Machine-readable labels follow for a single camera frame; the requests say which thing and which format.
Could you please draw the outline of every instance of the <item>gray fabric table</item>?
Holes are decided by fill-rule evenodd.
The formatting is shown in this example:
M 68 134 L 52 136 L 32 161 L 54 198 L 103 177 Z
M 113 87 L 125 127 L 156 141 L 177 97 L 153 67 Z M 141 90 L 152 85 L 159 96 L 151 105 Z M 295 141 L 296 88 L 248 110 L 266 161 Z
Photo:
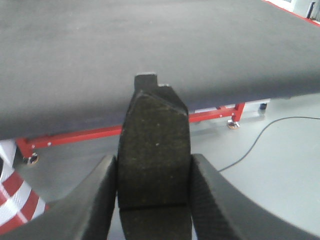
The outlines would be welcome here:
M 123 122 L 134 75 L 190 111 L 320 92 L 320 28 L 260 0 L 0 0 L 0 139 Z

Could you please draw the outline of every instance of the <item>red and white striped object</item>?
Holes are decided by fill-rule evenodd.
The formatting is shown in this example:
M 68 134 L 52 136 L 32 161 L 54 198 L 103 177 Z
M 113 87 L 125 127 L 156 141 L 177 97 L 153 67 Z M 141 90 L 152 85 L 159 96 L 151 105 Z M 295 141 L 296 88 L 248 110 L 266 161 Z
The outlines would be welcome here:
M 48 205 L 5 162 L 0 175 L 0 235 L 41 215 Z

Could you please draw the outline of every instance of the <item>floor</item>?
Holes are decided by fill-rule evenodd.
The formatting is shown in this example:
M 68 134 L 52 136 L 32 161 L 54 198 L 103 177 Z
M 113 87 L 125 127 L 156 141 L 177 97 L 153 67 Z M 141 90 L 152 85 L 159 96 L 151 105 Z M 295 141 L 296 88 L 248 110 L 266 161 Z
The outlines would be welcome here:
M 320 94 L 272 99 L 266 112 L 246 107 L 240 128 L 226 118 L 190 125 L 191 151 L 203 154 L 218 170 L 248 152 L 261 131 L 286 117 L 320 117 Z M 320 121 L 291 118 L 271 124 L 238 164 L 222 172 L 250 199 L 280 218 L 320 236 Z M 47 202 L 67 195 L 106 154 L 117 154 L 118 136 L 39 149 L 36 165 L 14 166 Z M 123 240 L 117 208 L 109 240 Z

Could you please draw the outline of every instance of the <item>black fabric surface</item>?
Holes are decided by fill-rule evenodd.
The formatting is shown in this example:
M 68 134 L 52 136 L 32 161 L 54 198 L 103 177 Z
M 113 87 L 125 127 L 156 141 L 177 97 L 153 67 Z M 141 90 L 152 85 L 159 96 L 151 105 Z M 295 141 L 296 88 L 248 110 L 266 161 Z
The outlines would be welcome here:
M 203 155 L 192 155 L 190 208 L 198 240 L 319 240 L 255 204 Z
M 0 32 L 0 139 L 121 124 L 141 72 L 190 111 L 320 91 L 320 29 L 259 0 L 1 0 Z
M 120 210 L 126 240 L 191 240 L 192 222 L 187 206 Z
M 135 83 L 141 85 L 119 139 L 118 205 L 123 210 L 186 204 L 191 163 L 186 106 L 171 87 Z
M 0 240 L 105 240 L 116 197 L 116 159 L 106 156 L 69 195 Z

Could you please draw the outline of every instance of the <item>adjustable foot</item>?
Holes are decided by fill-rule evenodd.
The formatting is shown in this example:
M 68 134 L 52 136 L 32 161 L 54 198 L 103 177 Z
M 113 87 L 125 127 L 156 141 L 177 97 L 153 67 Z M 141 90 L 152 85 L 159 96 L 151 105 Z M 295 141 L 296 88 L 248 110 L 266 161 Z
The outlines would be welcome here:
M 39 156 L 37 153 L 33 153 L 32 156 L 30 157 L 24 157 L 23 158 L 23 162 L 27 165 L 33 165 L 33 164 L 36 164 L 39 160 Z
M 238 129 L 240 128 L 240 125 L 237 121 L 232 121 L 231 119 L 228 120 L 227 125 L 230 129 Z

